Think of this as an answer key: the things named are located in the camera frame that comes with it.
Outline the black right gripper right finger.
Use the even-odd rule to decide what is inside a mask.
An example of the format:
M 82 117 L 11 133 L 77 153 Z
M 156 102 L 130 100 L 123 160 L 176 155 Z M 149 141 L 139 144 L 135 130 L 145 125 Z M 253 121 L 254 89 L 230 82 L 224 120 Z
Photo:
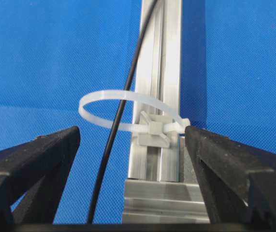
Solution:
M 211 223 L 276 226 L 276 154 L 194 126 L 185 142 Z

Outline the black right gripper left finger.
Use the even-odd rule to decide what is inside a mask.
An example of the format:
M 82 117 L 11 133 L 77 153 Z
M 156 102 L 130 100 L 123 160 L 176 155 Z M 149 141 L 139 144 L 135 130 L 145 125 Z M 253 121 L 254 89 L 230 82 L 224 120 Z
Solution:
M 0 151 L 0 226 L 53 223 L 79 146 L 73 126 Z

